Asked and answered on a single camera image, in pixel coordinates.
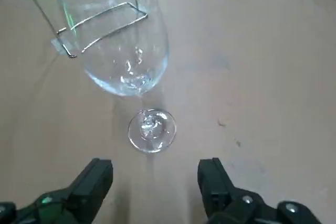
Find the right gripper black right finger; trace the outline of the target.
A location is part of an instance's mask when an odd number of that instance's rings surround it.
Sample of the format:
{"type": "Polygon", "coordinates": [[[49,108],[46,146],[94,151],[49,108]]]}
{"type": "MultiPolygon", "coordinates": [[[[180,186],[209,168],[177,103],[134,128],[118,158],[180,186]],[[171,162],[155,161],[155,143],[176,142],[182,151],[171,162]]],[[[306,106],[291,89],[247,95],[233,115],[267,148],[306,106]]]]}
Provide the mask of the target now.
{"type": "Polygon", "coordinates": [[[249,190],[235,187],[218,158],[202,159],[197,181],[207,223],[320,223],[305,205],[281,201],[276,208],[249,190]]]}

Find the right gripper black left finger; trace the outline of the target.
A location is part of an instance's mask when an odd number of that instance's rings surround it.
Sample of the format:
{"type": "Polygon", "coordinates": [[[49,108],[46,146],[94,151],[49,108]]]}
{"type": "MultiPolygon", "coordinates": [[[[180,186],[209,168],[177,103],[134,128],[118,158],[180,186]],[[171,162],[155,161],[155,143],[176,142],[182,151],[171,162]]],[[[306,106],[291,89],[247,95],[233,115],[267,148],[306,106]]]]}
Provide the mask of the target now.
{"type": "Polygon", "coordinates": [[[93,223],[112,182],[112,161],[94,158],[68,187],[44,193],[24,208],[2,201],[1,223],[93,223]]]}

